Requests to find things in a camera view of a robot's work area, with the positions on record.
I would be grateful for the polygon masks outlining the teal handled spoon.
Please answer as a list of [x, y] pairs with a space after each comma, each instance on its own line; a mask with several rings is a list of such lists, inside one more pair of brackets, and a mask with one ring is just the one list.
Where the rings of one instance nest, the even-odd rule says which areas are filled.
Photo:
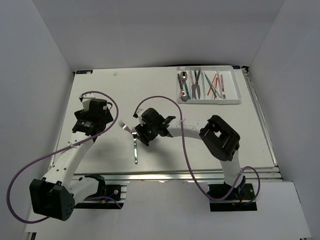
[[187, 79], [188, 79], [188, 74], [186, 71], [182, 71], [180, 73], [180, 77], [181, 77], [181, 81], [182, 81], [182, 84], [185, 88], [185, 92], [186, 92], [186, 95], [187, 95], [187, 99], [190, 100], [191, 97], [190, 97], [190, 93], [189, 93], [189, 89], [188, 89], [188, 85], [187, 85]]

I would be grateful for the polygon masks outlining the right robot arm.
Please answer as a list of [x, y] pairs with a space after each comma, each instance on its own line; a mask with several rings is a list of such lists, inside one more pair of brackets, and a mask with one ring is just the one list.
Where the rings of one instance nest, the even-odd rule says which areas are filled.
[[240, 198], [244, 193], [246, 178], [239, 162], [240, 136], [220, 116], [212, 115], [207, 121], [187, 121], [175, 116], [164, 118], [154, 108], [137, 110], [133, 117], [139, 120], [135, 127], [138, 139], [146, 146], [157, 136], [177, 138], [186, 137], [201, 140], [211, 155], [220, 161], [224, 181], [217, 191], [211, 189], [208, 194], [213, 198], [228, 201]]

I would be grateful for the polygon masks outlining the orange chopstick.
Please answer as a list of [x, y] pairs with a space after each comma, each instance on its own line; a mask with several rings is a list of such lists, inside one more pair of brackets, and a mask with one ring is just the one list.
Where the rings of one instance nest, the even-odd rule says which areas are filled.
[[216, 78], [217, 78], [217, 74], [214, 75], [214, 77], [213, 77], [213, 79], [212, 79], [212, 81], [210, 83], [210, 89], [213, 91], [214, 98], [217, 98], [217, 90], [216, 90], [216, 88], [214, 86]]
[[216, 78], [216, 80], [215, 80], [214, 87], [217, 89], [217, 92], [218, 92], [217, 78]]

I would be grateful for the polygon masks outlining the dark handled spoon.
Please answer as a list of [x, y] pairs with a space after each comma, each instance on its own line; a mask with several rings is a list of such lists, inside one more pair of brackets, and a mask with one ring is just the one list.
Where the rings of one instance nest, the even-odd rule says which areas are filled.
[[182, 84], [181, 77], [180, 77], [180, 74], [179, 74], [179, 73], [177, 73], [177, 79], [178, 79], [180, 91], [183, 92], [183, 91], [184, 91], [184, 89], [183, 89], [183, 84]]

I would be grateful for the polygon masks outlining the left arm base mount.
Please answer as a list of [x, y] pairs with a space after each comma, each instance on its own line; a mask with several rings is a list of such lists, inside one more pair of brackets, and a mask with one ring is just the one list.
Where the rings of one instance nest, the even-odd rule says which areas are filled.
[[89, 179], [98, 182], [97, 190], [77, 203], [76, 209], [120, 210], [123, 207], [127, 191], [126, 185], [106, 183], [105, 178], [98, 174], [87, 174], [80, 177], [78, 181]]

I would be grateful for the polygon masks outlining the teal handled knife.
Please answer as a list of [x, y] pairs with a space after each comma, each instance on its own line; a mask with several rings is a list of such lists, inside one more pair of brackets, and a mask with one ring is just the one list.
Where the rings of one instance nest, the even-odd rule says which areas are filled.
[[195, 84], [194, 84], [194, 89], [195, 89], [195, 92], [196, 92], [196, 96], [197, 96], [197, 99], [199, 100], [201, 98], [201, 90], [200, 90], [200, 86], [199, 86], [199, 78], [200, 78], [200, 73], [201, 71], [198, 70], [198, 71], [195, 71]]

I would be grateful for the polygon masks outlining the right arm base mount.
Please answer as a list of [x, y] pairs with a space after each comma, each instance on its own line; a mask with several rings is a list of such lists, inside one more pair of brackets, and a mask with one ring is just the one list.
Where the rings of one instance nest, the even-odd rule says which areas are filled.
[[[228, 189], [224, 184], [209, 184], [207, 194], [212, 198], [222, 198]], [[240, 193], [231, 193], [225, 200], [209, 201], [211, 212], [252, 212], [257, 211], [255, 200], [250, 202], [255, 196], [254, 188], [251, 183], [245, 183]]]

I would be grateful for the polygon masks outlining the pink handled spoon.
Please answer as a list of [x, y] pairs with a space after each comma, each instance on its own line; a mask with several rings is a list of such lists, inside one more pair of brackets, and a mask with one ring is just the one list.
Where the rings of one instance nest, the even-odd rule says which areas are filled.
[[179, 91], [179, 98], [181, 99], [181, 101], [186, 102], [188, 100], [188, 96], [185, 93], [185, 91], [183, 90], [183, 88], [180, 89]]

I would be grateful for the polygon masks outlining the dark speckled handled fork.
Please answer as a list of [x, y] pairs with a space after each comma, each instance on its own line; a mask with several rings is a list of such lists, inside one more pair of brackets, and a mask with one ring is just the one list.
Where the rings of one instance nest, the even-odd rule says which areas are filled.
[[118, 125], [125, 131], [129, 132], [130, 134], [132, 133], [132, 129], [128, 127], [122, 120], [118, 122]]

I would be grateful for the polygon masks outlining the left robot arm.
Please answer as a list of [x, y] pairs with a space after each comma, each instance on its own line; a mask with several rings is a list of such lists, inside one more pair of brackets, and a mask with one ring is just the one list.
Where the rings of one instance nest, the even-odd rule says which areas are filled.
[[95, 143], [96, 135], [113, 121], [105, 99], [89, 97], [82, 105], [83, 109], [74, 113], [77, 121], [67, 145], [69, 149], [60, 154], [42, 179], [34, 179], [29, 186], [36, 214], [66, 221], [78, 203], [88, 197], [99, 200], [106, 194], [105, 179], [98, 174], [88, 174], [72, 183], [75, 171]]

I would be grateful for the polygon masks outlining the pink handled fork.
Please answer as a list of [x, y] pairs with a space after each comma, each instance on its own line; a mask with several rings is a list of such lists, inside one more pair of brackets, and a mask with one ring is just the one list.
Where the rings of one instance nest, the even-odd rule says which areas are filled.
[[220, 75], [220, 84], [221, 84], [222, 98], [225, 100], [226, 99], [225, 84], [224, 84], [224, 77], [222, 74]]

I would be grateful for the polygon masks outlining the teal handled fork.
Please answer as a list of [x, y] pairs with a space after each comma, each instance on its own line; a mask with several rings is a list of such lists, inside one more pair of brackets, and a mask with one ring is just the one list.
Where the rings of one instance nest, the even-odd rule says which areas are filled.
[[133, 137], [133, 152], [134, 152], [134, 163], [138, 164], [138, 148], [137, 148], [137, 132], [135, 127], [132, 127], [131, 134]]

